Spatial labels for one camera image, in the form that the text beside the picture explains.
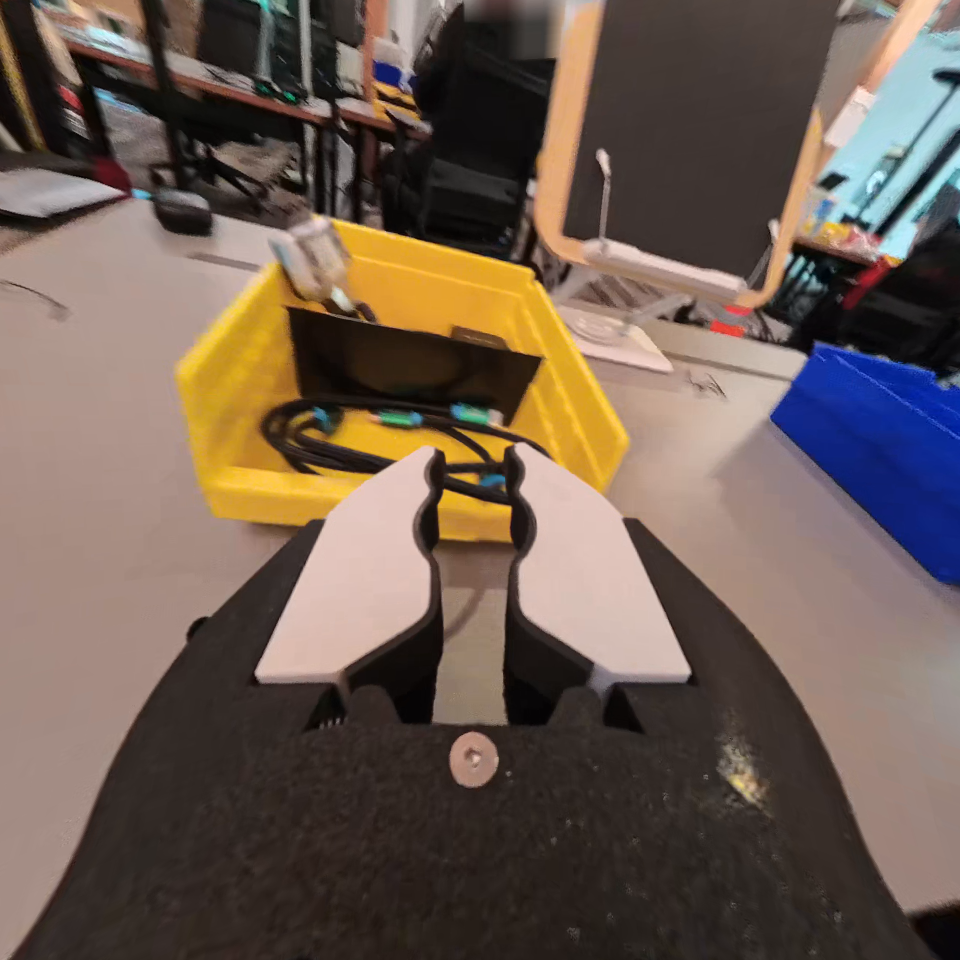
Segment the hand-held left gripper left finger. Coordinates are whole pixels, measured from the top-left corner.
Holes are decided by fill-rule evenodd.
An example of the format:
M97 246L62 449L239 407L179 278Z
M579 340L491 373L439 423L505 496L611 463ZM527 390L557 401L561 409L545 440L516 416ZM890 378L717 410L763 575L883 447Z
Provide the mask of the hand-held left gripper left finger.
M445 455L422 446L372 475L322 522L255 668L261 686L387 692L429 724L444 649L438 507Z

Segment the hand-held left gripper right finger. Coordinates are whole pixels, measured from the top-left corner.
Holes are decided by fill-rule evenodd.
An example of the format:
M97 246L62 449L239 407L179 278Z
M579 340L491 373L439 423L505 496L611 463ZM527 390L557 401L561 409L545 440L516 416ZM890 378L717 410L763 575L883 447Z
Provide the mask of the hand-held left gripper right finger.
M514 550L504 703L510 725L548 722L567 690L605 710L630 686L680 686L692 669L626 520L604 494L527 442L504 455Z

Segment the yellow plastic bin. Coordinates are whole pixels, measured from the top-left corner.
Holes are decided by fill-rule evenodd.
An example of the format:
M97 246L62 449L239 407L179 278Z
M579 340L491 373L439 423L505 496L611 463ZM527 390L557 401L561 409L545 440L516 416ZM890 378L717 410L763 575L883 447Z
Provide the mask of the yellow plastic bin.
M352 258L350 292L386 325L434 334L465 326L540 357L510 431L608 491L630 449L627 429L532 270L355 223L336 227ZM198 486L216 517L303 526L365 481L299 473L261 434L266 414L299 395L287 310L301 304L269 250L176 367Z

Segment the blue plastic bin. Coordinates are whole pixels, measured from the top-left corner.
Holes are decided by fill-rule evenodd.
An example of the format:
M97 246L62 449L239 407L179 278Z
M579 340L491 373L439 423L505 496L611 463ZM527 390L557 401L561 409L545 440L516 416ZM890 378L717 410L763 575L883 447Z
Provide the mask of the blue plastic bin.
M959 390L817 343L771 422L936 581L959 584Z

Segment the black silver video switch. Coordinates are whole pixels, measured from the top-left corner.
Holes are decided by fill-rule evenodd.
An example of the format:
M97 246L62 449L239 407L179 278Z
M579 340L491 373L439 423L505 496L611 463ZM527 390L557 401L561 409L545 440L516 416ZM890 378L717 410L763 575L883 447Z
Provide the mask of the black silver video switch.
M300 299L333 305L335 313L354 313L349 295L352 257L329 217L315 215L273 234L268 246Z

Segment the grey desk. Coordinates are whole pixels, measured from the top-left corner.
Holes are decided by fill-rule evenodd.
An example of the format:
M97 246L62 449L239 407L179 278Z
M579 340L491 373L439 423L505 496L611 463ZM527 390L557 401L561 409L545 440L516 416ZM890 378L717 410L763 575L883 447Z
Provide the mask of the grey desk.
M171 235L127 200L2 255L2 958L41 913L114 754L198 618L280 549L215 518L174 369L267 230ZM958 900L958 591L769 421L783 378L593 369L630 433L609 498L764 645L906 911ZM728 399L696 394L688 369Z

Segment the black bin divider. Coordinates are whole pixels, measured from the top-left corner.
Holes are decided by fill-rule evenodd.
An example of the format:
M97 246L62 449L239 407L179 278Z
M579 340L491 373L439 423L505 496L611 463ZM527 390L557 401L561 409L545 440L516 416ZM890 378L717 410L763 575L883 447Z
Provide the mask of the black bin divider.
M319 397L411 402L448 410L486 408L510 425L543 359L505 347L287 310L294 375L303 399Z

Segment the black small pouch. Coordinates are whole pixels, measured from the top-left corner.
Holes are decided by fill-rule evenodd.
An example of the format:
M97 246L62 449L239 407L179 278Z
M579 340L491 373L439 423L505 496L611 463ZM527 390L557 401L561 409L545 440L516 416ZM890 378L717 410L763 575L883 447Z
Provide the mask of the black small pouch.
M157 188L150 195L152 212L162 228L172 234L210 236L213 212L203 196L169 187Z

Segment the black office chair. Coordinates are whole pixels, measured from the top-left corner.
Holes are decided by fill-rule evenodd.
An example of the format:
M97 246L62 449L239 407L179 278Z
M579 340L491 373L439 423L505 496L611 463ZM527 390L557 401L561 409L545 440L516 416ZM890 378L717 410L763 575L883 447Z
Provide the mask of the black office chair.
M859 284L836 343L922 367L939 377L959 364L959 192L942 186L918 225L908 255L882 277Z
M508 259L546 129L550 2L458 2L414 68L431 132L397 132L379 163L383 229Z

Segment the black board on white stand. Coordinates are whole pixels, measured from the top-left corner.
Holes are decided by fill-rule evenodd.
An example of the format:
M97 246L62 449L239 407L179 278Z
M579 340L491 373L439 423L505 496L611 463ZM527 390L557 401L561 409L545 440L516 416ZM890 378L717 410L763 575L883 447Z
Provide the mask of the black board on white stand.
M671 373L644 328L766 306L823 138L837 2L584 3L560 42L534 226L583 356Z

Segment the grey flat folder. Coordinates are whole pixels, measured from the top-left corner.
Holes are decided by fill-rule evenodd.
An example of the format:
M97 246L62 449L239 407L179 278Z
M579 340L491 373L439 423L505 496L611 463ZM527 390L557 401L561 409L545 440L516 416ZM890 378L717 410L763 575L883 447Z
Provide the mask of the grey flat folder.
M1 215L14 220L46 221L128 198L124 191L73 174L32 168L1 173Z

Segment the wooden work table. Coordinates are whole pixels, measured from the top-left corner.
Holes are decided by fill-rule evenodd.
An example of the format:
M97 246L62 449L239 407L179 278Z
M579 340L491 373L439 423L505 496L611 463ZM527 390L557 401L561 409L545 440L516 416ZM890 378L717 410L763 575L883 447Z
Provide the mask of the wooden work table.
M292 102L264 95L244 75L220 72L183 54L93 28L57 28L77 63L85 90L108 90L134 101L165 127L169 160L151 170L154 187L165 185L162 170L173 172L180 190L194 190L200 180L221 177L262 207L267 186L254 176L221 163L213 147L230 141L266 137L301 138L301 174L320 214L337 216L337 143L347 127L378 138L396 133L426 140L431 128L414 114L390 103L376 105L356 98L325 101L307 97Z

